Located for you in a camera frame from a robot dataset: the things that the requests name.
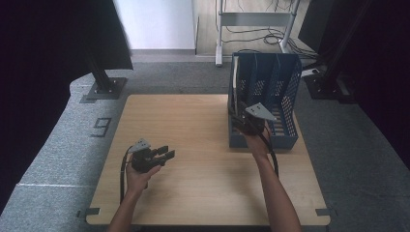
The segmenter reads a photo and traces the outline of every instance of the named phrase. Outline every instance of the gray platform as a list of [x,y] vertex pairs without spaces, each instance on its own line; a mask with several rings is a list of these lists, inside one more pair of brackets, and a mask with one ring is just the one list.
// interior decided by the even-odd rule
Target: gray platform
[[[91,203],[114,132],[130,94],[227,94],[230,64],[135,62],[119,100],[80,103],[91,74],[71,85],[72,96],[49,139],[21,179],[0,217],[1,231],[104,231],[84,212]],[[410,231],[410,172],[356,104],[314,101],[304,81],[295,113],[323,196],[327,228],[305,231]],[[105,128],[96,121],[109,118]],[[146,231],[269,231],[269,228],[147,227]]]

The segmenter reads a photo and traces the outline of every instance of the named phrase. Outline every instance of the stand base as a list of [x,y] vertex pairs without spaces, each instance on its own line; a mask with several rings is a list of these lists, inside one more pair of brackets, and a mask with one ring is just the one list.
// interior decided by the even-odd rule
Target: stand base
[[84,103],[92,102],[95,100],[117,100],[120,97],[121,91],[127,82],[125,77],[111,77],[109,78],[110,88],[109,90],[99,89],[98,84],[95,82],[90,89],[88,95],[84,95],[81,100]]
[[287,47],[287,44],[285,44],[283,41],[279,43],[279,47],[282,53],[291,53],[290,49]]
[[222,43],[218,45],[218,42],[217,42],[217,50],[216,50],[216,57],[215,57],[215,65],[217,67],[222,67]]
[[356,103],[353,95],[346,89],[341,80],[335,88],[324,88],[325,77],[322,74],[312,74],[304,77],[310,97],[314,100],[337,100],[340,103]]

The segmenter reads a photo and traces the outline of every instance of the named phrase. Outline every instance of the wire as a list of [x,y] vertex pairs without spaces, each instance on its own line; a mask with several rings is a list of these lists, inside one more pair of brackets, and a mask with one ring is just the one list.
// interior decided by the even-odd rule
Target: wire
[[268,12],[268,9],[272,6],[272,4],[274,4],[274,0],[271,1],[271,4],[269,4],[269,6],[266,8],[265,12]]
[[239,2],[239,0],[238,0],[238,6],[239,6],[239,8],[242,10],[242,12],[244,11],[244,9],[242,9],[242,7],[241,7],[241,3]]
[[[278,5],[278,0],[276,1],[275,4],[275,11],[280,8],[282,10],[289,10],[291,9],[291,6],[293,4],[294,0],[290,1],[289,6],[282,8]],[[266,8],[265,12],[268,11],[268,9],[271,7],[271,5],[273,4],[273,0],[271,1],[271,4]],[[241,7],[240,4],[240,0],[238,0],[238,6],[242,9],[242,11],[244,11],[244,9]],[[217,32],[220,31],[219,27],[218,27],[218,20],[217,20],[217,13],[218,13],[218,9],[217,9],[217,0],[215,0],[215,25],[217,28]],[[279,44],[284,37],[284,33],[277,30],[277,29],[273,29],[271,27],[268,28],[260,28],[260,29],[254,29],[254,30],[246,30],[246,31],[232,31],[231,29],[229,29],[227,26],[225,26],[226,30],[229,31],[230,33],[250,33],[250,32],[257,32],[257,31],[268,31],[269,33],[263,37],[258,37],[258,38],[254,38],[254,39],[249,39],[249,40],[229,40],[229,41],[225,41],[225,40],[221,40],[223,43],[235,43],[235,42],[253,42],[253,41],[259,41],[259,40],[263,40],[263,42],[265,44],[269,44],[269,45],[277,45]],[[314,51],[310,51],[310,50],[306,50],[306,49],[302,49],[300,47],[298,47],[296,45],[296,43],[289,38],[287,44],[289,45],[290,49],[292,50],[293,53],[297,54],[299,56],[300,59],[318,59],[318,55],[314,52]]]
[[241,50],[238,50],[237,52],[245,52],[245,51],[252,51],[252,52],[255,52],[255,53],[262,53],[261,51],[252,50],[252,49],[241,49]]
[[272,143],[271,143],[271,139],[269,139],[269,141],[266,139],[266,137],[263,135],[263,131],[262,132],[260,132],[257,128],[256,128],[256,126],[248,119],[248,118],[245,118],[245,121],[246,121],[246,123],[247,124],[249,124],[252,128],[253,128],[253,130],[255,131],[255,132],[257,132],[257,135],[260,137],[260,139],[262,139],[262,141],[263,141],[263,143],[265,143],[265,145],[267,146],[267,148],[268,148],[268,150],[269,150],[269,153],[271,154],[271,157],[272,157],[272,162],[273,162],[273,164],[274,164],[274,170],[275,170],[275,173],[277,174],[277,176],[279,177],[279,168],[278,168],[278,159],[277,159],[277,155],[275,154],[275,151],[274,151],[274,149],[273,149],[273,147],[272,147]]
[[269,131],[268,127],[266,127],[266,124],[265,124],[265,129],[268,132],[269,137],[271,137],[271,132]]
[[257,56],[256,56],[256,53],[255,54],[253,54],[253,57],[255,58],[255,68],[256,68],[256,73],[257,73]]
[[121,162],[121,171],[120,171],[120,204],[123,202],[124,199],[124,173],[126,170],[126,163],[127,163],[127,154],[129,152],[129,149],[127,149],[127,152],[123,156],[123,161]]

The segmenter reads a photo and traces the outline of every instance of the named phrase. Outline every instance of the wooden table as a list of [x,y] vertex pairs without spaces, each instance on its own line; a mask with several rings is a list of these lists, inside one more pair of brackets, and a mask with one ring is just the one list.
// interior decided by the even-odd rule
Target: wooden table
[[[132,224],[268,225],[253,157],[228,146],[226,106],[227,95],[129,96],[90,206],[100,212],[87,222],[110,223],[119,206],[123,155],[145,138],[151,149],[168,145],[176,156],[150,180]],[[326,205],[296,125],[294,148],[276,150],[279,178],[302,225],[327,225],[330,217],[315,211]]]

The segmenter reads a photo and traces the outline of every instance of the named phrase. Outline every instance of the metal leg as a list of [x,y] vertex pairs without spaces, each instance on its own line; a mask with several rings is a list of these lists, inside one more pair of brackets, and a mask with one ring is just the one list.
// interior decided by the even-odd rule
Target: metal leg
[[83,96],[81,102],[89,103],[95,102],[95,100],[119,99],[121,91],[126,84],[127,79],[124,77],[109,78],[105,73],[105,70],[99,67],[97,60],[95,59],[87,44],[84,47],[85,60],[91,73],[96,79],[96,82],[91,87],[88,95]]
[[220,11],[218,13],[218,28],[219,28],[219,34],[218,34],[218,39],[217,39],[217,50],[215,52],[216,56],[216,66],[217,67],[222,67],[222,26],[221,26],[221,15],[223,14],[223,0],[220,0]]
[[284,36],[283,36],[283,40],[279,43],[280,50],[283,53],[290,53],[290,49],[287,48],[287,42],[289,40],[290,33],[292,32],[293,23],[295,22],[295,18],[296,18],[297,11],[298,11],[298,8],[299,8],[299,3],[300,3],[300,0],[296,0],[295,3],[293,4],[292,13],[291,13],[289,21],[287,23],[286,30],[285,30]]

